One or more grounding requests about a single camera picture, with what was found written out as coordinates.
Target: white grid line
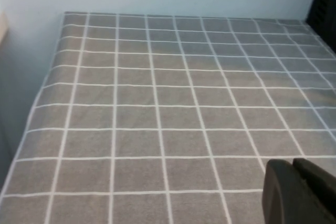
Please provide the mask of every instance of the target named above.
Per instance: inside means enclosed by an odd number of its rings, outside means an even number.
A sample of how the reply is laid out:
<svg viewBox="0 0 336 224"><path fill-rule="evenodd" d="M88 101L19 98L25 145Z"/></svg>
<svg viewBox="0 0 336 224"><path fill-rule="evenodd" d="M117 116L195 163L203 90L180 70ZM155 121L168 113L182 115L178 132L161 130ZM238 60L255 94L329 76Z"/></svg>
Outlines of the white grid line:
<svg viewBox="0 0 336 224"><path fill-rule="evenodd" d="M257 30L260 32L260 28L259 28L258 23L257 23L256 21L254 21L254 22L255 22L255 25L256 25L256 27L257 27ZM229 25L229 27L230 27L230 30L233 32L233 29L232 29L232 26L231 26L231 23L230 23L229 20L228 20L228 25ZM235 37L235 39L236 39L237 42L238 42L238 39L237 39L237 37L236 37L236 35L235 35L234 32L233 32L233 36ZM263 81L262 78L260 77L258 71L256 71L256 69L255 69L255 67L253 66L252 62L251 62L251 61L249 60L249 58L247 57L247 54L246 54L246 51L244 50L244 48L241 46L241 44L238 44L238 45L239 45L240 49L243 51L244 55L246 55L246 60L247 60L247 62L249 63L249 65L250 65L251 68L253 69L254 74L256 75L256 77L259 79L259 81L260 81L260 83L261 83L261 86L264 88L264 92L265 92L265 94L266 94L268 100L271 102L273 108L274 108L275 111L277 112L277 114L278 114L278 116L279 116L279 118L280 118L282 124L283 124L284 127L286 128L286 130L288 130L288 133L289 133L290 137L292 138L292 140L293 140L295 146L296 146L297 149L299 150L300 154L301 154L302 156L304 156L304 152L303 152L301 146L299 145L298 141L296 140L296 138L295 138L293 132L291 131L290 127L288 126L288 124L287 124L285 118L282 116L281 112L280 112L279 109L276 107L276 104L275 104L273 98L271 97L271 95L269 94L268 90L266 89L266 86L265 86L264 81Z"/></svg>
<svg viewBox="0 0 336 224"><path fill-rule="evenodd" d="M114 65L116 66L115 71L114 71L114 92L113 92L113 112L112 112L112 143L111 143L111 169L110 169L110 197L109 197L109 224L113 224L113 192L114 192L114 172L115 172L115 152L116 152L116 135L117 135L117 104L118 104L118 49L119 49L119 43L118 43L118 38L119 38L119 16L116 16L116 21L115 21L115 26L116 26L116 31L115 31L115 55L114 55Z"/></svg>
<svg viewBox="0 0 336 224"><path fill-rule="evenodd" d="M68 27L68 26L77 26L77 27L84 27L84 25L76 25L76 24L66 24L63 25L63 28ZM115 29L115 27L110 27L110 26L93 26L93 25L89 25L89 28L102 28L102 29ZM144 28L134 28L134 27L119 27L119 29L125 29L125 30L143 30L145 31ZM175 31L172 29L155 29L155 28L151 28L148 29L149 31ZM202 30L177 30L177 31L183 31L183 32L192 32L192 33L202 33ZM229 31L211 31L211 30L207 30L207 33L216 33L216 34L230 34L231 32ZM247 33L247 32L236 32L237 34L259 34L259 33ZM284 35L285 33L263 33L265 35ZM307 33L292 33L291 35L307 35Z"/></svg>
<svg viewBox="0 0 336 224"><path fill-rule="evenodd" d="M38 131L64 131L64 128L48 127L39 128L33 130L27 130L27 133L38 132ZM69 128L69 131L111 131L113 128ZM117 128L118 131L157 131L157 128ZM245 131L242 128L213 128L205 129L206 131ZM248 129L249 131L288 131L287 129ZM323 131L336 131L336 129L290 129L291 131L312 131L312 132L323 132ZM202 129L176 129L176 128L161 128L161 131L202 131Z"/></svg>
<svg viewBox="0 0 336 224"><path fill-rule="evenodd" d="M335 158L336 155L213 155L213 158L255 158L255 159L284 159L284 158ZM91 160L125 160L125 159L210 159L211 156L106 156L106 157L62 157L61 160L68 161L91 161ZM43 161L43 160L58 160L57 157L31 157L19 158L16 162L29 162L29 161Z"/></svg>
<svg viewBox="0 0 336 224"><path fill-rule="evenodd" d="M166 201L167 201L167 212L168 212L168 218L169 218L169 224L174 223L173 219L173 213L172 213L172 203L170 199L169 194L169 181L168 181L168 175L167 175L167 167L166 167L166 161L165 161L165 150L164 150L164 144L163 144L163 135L162 135L162 125L161 125L161 116L160 116L160 109L159 109L159 101L158 101L158 91L156 90L156 79L155 79L155 71L154 71L154 62L152 57L152 45L150 40L150 33L148 28L148 19L147 16L145 16L145 26L146 26L146 37L147 37L147 46L148 46L148 52L149 52L149 60L150 60L150 66L151 66L151 78L153 83L153 95L154 95L154 102L155 102L155 115L156 115L156 123L157 123L157 133L159 135L159 144L160 144L160 152L161 152L161 162L162 162L162 173L163 173L163 180L164 180L164 187L166 191Z"/></svg>
<svg viewBox="0 0 336 224"><path fill-rule="evenodd" d="M90 14L88 14L86 16L86 24L88 24L88 22L89 22L89 17L90 17ZM81 50L83 50L84 46L85 46L85 35L87 34L87 31L88 31L88 29L86 27L84 29L84 37L83 37L82 42L81 42ZM70 103L73 103L74 100L75 100L76 87L77 87L76 84L77 84L78 79L79 79L79 71L80 71L79 66L81 65L82 55L83 55L83 52L81 51L81 53L79 54L79 57L78 57L78 62L77 62L78 67L77 67L76 73L75 73L74 85L72 86ZM47 210L46 210L46 218L45 218L45 222L44 222L45 224L49 224L49 222L50 222L51 208L52 208L52 204L53 204L53 201L54 201L53 193L56 191L56 185L57 185L58 175L59 175L60 166L61 166L61 158L63 156L63 152L64 152L64 149L65 149L65 143L66 143L66 139L67 139L68 128L69 128L69 125L70 125L71 112L72 112L72 105L69 106L68 111L67 111L67 116L66 116L66 121L65 121L65 130L63 132L63 136L62 136L62 140L61 140L61 146L60 146L60 150L59 150L59 154L58 154L58 161L57 161L57 164L56 164L54 179L52 181L52 186L51 186L51 194L50 194L50 197L49 197L48 206L47 206Z"/></svg>
<svg viewBox="0 0 336 224"><path fill-rule="evenodd" d="M241 190L171 190L169 194L209 194L209 193L223 193L223 194L248 194L248 193L260 193L262 189L241 189ZM151 195L151 194L166 194L166 191L115 191L112 195ZM50 193L32 193L32 194L7 194L4 197L36 197L36 196L49 196ZM108 192L88 191L88 192L55 192L57 196L109 196Z"/></svg>
<svg viewBox="0 0 336 224"><path fill-rule="evenodd" d="M180 35L179 35L178 30L177 30L176 19L175 19L174 16L173 16L173 26L174 26L174 29L175 29L175 34L176 34L176 37L177 37L177 41L179 43L180 51L182 53L183 63L184 63L184 67L186 69L188 81L189 81L189 84L190 84L190 87L191 87L191 92L192 92L192 96L193 96L193 99L194 99L194 103L196 104L196 106L198 106L199 104L198 104L196 92L195 92L195 89L193 88L193 80L192 80L190 72L189 72L188 64L187 64L186 57L185 57L185 54L184 54L184 49L182 47ZM201 113L201 110L199 109L199 107L197 107L196 110L197 110L198 120L199 120L199 123L201 125L202 132L203 132L205 145L207 147L207 150L208 150L208 153L209 153L209 156L210 156L211 165L212 165L213 172L214 172L214 175L215 175L215 179L216 179L216 182L217 182L217 187L218 187L219 190L222 190L222 182L220 181L220 177L219 177L218 170L217 170L217 167L216 167L216 162L213 158L213 152L212 152L212 149L211 149L211 146L210 146L208 135L205 131L205 124L204 124L204 121L203 121L202 113ZM223 208L224 208L224 211L225 211L225 215L226 215L226 219L228 221L228 224L232 224L232 220L231 220L230 213L229 213L229 210L228 210L228 207L227 207L227 202L226 202L226 199L225 199L225 195L220 194L220 198L222 200L222 204L223 204Z"/></svg>
<svg viewBox="0 0 336 224"><path fill-rule="evenodd" d="M276 57L276 59L278 60L278 62L281 64L281 66L283 67L283 69L286 70L288 76L292 79L292 81L294 82L294 84L298 87L299 91L301 92L301 94L303 95L303 97L305 98L305 100L307 101L307 103L309 104L309 106L311 107L311 109L313 109L315 115L318 117L318 119L322 123L323 127L325 128L325 130L329 132L329 135L336 142L336 137L334 136L334 134L332 134L330 128L328 127L328 125L326 124L326 122L324 121L324 119L321 117L320 113L315 109L315 107L313 106L313 104L311 103L311 101L308 99L308 97L306 96L306 94L303 92L303 90L301 89L300 85L297 83L297 81L294 79L294 77L288 71L288 69L286 68L286 66L281 62L281 60L279 59L279 57L276 54L276 52L272 49L272 47L270 45L268 47L270 48L270 50L272 51L272 53L274 54L274 56Z"/></svg>
<svg viewBox="0 0 336 224"><path fill-rule="evenodd" d="M307 35L307 34L290 34L290 35ZM63 36L61 37L60 40L63 39L67 39L67 38L74 38L74 39L82 39L82 37L80 36ZM87 37L86 39L90 39L90 40L108 40L108 41L115 41L116 39L109 39L109 38L93 38L93 37ZM119 39L119 41L138 41L138 42L147 42L147 40L144 39ZM177 41L172 41L172 40L151 40L151 42L164 42L164 43L178 43ZM183 44L208 44L208 42L201 42L201 41L181 41L181 43ZM209 42L211 44L218 44L218 45L237 45L237 43L223 43L223 42ZM265 43L241 43L242 45L246 45L246 46L255 46L255 45L266 45ZM270 45L272 46L307 46L304 44L297 44L296 42L293 41L293 43L290 44L284 44L284 43L270 43Z"/></svg>
<svg viewBox="0 0 336 224"><path fill-rule="evenodd" d="M43 88L50 88L52 86L57 85L69 85L71 86L71 82L56 82L50 85L46 85ZM78 86L93 86L93 87L113 87L114 84L88 84L88 83L78 83ZM124 87L152 87L153 85L142 85L142 84L118 84L117 86ZM190 86L178 86L178 85L156 85L160 88L190 88ZM228 89L225 86L194 86L195 88L203 88L203 89ZM263 89L263 87L235 87L231 86L231 89ZM266 87L266 89L298 89L297 87ZM330 88L316 88L316 87L303 87L302 90L305 89L316 89L316 90L332 90Z"/></svg>
<svg viewBox="0 0 336 224"><path fill-rule="evenodd" d="M75 65L57 65L52 67L51 70L57 69L57 68L75 68ZM151 68L126 68L126 67L91 67L91 66L80 66L80 68L92 68L92 69L129 69L129 70L151 70ZM185 71L185 69L172 69L172 68L154 68L154 70L165 70L165 71ZM221 72L219 69L190 69L190 71L201 71L201 72ZM252 70L223 70L224 72L253 72ZM271 70L264 70L264 71L258 71L261 73L286 73L285 71L271 71ZM327 71L290 71L291 73L315 73L315 74L336 74L335 72L327 72Z"/></svg>
<svg viewBox="0 0 336 224"><path fill-rule="evenodd" d="M50 107L50 106L79 106L79 107L144 107L144 108L155 108L155 104L81 104L81 103L50 103L36 106L36 109ZM196 108L196 105L157 105L159 108ZM223 109L234 109L234 108L242 108L242 109L311 109L310 106L241 106L241 105L199 105L200 108L223 108ZM314 106L315 109L336 109L336 106Z"/></svg>
<svg viewBox="0 0 336 224"><path fill-rule="evenodd" d="M205 27L204 27L203 19L202 19L201 17L200 17L200 21L201 21L201 27L202 27L202 29L203 29L203 31L204 31L205 37L206 37L206 39L207 39L207 41L208 41L208 43L209 43L210 50L211 50L211 52L213 53L213 55L215 56L215 55L216 55L216 52L215 52L215 50L214 50L212 44L210 43L210 39L209 39L208 35L207 35L206 32L205 32ZM217 59L216 57L215 57L215 60L216 60L216 64L217 64L217 66L218 66L221 70L223 70L221 64L219 63L219 61L218 61L218 59ZM227 86L227 87L230 87L230 83L229 83L228 79L226 78L226 76L225 76L225 74L224 74L223 71L221 71L221 74L222 74L222 77L223 77L223 79L224 79L224 81L225 81L226 86ZM228 93L229 93L229 95L230 95L230 97L231 97L231 100L232 100L232 102L233 102L233 104L234 104L234 108L235 108L236 111L237 111L237 115L238 115L238 117L239 117L239 120L240 120L241 124L243 125L243 128L245 129L245 132L246 132L246 135L247 135L247 137L248 137L248 139L249 139L250 145L251 145L251 147L252 147L254 153L255 153L256 156L258 157L258 162L259 162L259 165L260 165L260 167L261 167L261 170L265 173L265 171L266 171L266 170L265 170L265 166L264 166L264 164L263 164L263 161L262 161L261 158L259 157L259 156L260 156L259 151L258 151L258 149L257 149L257 147L256 147L256 145L255 145L255 143L254 143L254 140L253 140L253 138L252 138L250 132L248 131L248 127L247 127L247 125L246 125L246 122L245 122L245 120L244 120L244 117L243 117L243 115L242 115L242 113L241 113L241 111L240 111L240 108L238 107L238 103L237 103L237 101L236 101L236 98L235 98L235 96L233 95L232 90L231 90L230 88L228 88Z"/></svg>
<svg viewBox="0 0 336 224"><path fill-rule="evenodd" d="M79 52L79 50L75 50L75 49L63 49L60 51L57 51L56 54L62 53L62 52ZM84 50L84 52L90 53L90 54L114 54L114 51L89 51L89 50ZM147 55L148 53L146 52L119 52L120 55ZM181 54L161 54L161 53L154 53L152 54L154 56L181 56ZM205 54L185 54L186 56L209 56L209 57L213 57L213 55L205 55ZM216 55L217 57L231 57L231 58L245 58L245 56L237 56L237 55ZM249 56L250 58L270 58L270 59L274 59L273 56ZM281 59L304 59L304 57L281 57ZM332 58L310 58L311 60L336 60L335 57Z"/></svg>

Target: grid pattern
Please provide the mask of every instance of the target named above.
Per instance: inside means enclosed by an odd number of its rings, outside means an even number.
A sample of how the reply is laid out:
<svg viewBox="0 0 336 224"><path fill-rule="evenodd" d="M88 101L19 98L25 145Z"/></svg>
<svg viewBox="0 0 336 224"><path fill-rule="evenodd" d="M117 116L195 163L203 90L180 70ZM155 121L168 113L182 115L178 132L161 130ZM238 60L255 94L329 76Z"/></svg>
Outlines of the grid pattern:
<svg viewBox="0 0 336 224"><path fill-rule="evenodd" d="M271 158L336 174L336 58L297 20L66 13L2 223L262 223Z"/></svg>

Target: white wall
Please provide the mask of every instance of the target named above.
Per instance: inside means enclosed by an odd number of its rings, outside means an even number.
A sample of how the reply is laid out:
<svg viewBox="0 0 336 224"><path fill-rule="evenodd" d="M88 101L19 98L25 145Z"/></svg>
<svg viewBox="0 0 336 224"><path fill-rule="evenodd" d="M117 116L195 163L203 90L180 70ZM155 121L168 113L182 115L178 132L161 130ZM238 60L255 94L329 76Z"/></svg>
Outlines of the white wall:
<svg viewBox="0 0 336 224"><path fill-rule="evenodd" d="M0 122L15 149L51 61L66 10L304 19L311 0L1 0L10 33L0 50Z"/></svg>

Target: black object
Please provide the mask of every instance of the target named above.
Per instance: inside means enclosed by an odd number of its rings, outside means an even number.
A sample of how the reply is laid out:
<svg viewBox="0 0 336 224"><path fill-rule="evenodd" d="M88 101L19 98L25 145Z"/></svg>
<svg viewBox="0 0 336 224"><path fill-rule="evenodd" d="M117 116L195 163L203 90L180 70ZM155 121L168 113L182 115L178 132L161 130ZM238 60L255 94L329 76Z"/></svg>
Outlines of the black object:
<svg viewBox="0 0 336 224"><path fill-rule="evenodd" d="M336 52L336 0L314 0L306 21Z"/></svg>
<svg viewBox="0 0 336 224"><path fill-rule="evenodd" d="M336 178L303 158L271 159L262 203L265 224L335 224Z"/></svg>

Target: fabric surface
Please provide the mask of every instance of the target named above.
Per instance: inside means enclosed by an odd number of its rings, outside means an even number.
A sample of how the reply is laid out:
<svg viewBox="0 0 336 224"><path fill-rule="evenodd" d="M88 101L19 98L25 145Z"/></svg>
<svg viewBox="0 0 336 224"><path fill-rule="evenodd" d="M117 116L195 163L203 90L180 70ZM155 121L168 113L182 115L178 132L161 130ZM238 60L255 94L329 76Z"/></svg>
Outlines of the fabric surface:
<svg viewBox="0 0 336 224"><path fill-rule="evenodd" d="M336 174L335 86L300 21L66 13L0 223L263 223L269 159Z"/></svg>

